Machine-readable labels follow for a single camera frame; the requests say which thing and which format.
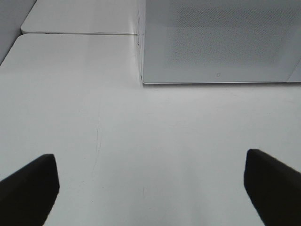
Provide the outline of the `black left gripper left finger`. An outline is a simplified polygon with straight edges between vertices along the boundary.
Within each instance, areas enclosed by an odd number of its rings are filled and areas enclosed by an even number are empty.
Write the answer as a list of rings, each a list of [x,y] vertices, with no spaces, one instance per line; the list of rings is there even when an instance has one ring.
[[[44,154],[0,182],[0,224],[44,225],[58,193],[55,156]]]

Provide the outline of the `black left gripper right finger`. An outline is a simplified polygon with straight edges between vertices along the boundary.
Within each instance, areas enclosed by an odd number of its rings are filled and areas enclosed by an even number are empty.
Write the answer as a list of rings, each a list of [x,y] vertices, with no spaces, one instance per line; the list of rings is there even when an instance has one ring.
[[[244,187],[266,226],[301,224],[301,174],[271,155],[250,149]]]

